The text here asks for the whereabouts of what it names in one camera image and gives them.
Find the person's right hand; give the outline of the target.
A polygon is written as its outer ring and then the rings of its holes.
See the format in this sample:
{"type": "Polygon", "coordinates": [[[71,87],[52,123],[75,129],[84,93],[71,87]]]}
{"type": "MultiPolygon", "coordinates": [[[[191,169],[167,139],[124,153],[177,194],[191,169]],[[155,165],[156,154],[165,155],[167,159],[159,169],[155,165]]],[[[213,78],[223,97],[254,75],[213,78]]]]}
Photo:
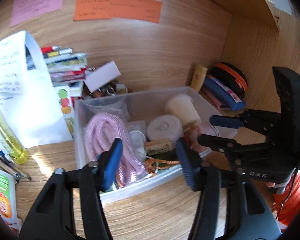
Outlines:
{"type": "Polygon", "coordinates": [[[276,184],[275,183],[272,183],[272,182],[265,182],[265,185],[267,186],[267,187],[275,187],[276,186],[276,184]]]}

